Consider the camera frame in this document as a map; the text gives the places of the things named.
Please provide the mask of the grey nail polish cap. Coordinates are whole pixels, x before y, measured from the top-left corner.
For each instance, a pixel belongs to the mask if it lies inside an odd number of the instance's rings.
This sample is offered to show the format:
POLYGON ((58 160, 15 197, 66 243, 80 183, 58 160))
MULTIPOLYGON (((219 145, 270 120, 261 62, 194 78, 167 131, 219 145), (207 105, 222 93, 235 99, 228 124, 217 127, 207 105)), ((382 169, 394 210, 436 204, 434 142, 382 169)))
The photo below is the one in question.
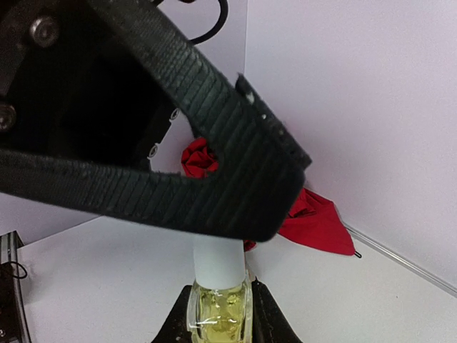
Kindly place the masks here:
POLYGON ((242 240, 195 235, 193 243, 198 285, 206 289, 231 289, 246 278, 242 240))

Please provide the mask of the yellow nail polish bottle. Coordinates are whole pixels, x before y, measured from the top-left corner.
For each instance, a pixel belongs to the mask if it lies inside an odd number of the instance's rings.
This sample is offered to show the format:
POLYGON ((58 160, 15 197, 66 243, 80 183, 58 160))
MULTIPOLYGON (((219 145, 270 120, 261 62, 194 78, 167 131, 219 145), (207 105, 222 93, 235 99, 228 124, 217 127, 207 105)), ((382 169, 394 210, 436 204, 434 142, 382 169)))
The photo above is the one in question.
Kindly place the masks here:
POLYGON ((194 283, 186 310, 192 342, 252 343, 253 292, 251 280, 230 289, 207 289, 194 283))

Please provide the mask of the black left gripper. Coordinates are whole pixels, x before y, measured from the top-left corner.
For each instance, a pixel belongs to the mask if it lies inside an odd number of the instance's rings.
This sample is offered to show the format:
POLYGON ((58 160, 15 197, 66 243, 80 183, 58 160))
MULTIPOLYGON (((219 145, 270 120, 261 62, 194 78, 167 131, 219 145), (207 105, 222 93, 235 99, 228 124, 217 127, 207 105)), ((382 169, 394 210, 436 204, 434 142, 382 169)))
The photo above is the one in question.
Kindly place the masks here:
POLYGON ((85 1, 1 3, 1 148, 149 170, 173 103, 85 1))

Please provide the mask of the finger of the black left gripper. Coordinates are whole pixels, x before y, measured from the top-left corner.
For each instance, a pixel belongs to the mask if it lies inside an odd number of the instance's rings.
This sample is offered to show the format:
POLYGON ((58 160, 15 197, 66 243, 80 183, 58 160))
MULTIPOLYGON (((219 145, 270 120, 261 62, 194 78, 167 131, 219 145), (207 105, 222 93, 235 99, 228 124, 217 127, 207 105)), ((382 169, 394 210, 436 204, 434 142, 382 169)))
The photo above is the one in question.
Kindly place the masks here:
POLYGON ((1 191, 129 222, 264 242, 283 224, 309 155, 247 80, 229 80, 151 1, 85 1, 207 140, 203 179, 1 148, 1 191))

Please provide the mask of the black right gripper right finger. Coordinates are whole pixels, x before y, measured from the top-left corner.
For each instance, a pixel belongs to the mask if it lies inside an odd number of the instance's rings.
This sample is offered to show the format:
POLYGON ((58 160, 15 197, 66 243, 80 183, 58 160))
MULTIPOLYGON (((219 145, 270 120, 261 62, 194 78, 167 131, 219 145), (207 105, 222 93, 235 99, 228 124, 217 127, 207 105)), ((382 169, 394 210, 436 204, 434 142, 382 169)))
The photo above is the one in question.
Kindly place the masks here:
POLYGON ((302 343, 291 328, 268 287, 255 280, 253 292, 253 342, 302 343))

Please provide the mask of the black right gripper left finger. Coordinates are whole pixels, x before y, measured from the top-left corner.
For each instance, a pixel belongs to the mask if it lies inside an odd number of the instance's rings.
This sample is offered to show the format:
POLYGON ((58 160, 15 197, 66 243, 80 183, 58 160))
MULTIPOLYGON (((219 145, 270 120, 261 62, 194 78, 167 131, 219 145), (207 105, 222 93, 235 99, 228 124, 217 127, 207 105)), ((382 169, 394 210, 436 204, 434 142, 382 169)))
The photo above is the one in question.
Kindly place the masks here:
POLYGON ((171 308, 169 315, 152 343, 191 343, 191 333, 187 330, 187 306, 191 285, 186 285, 171 308))

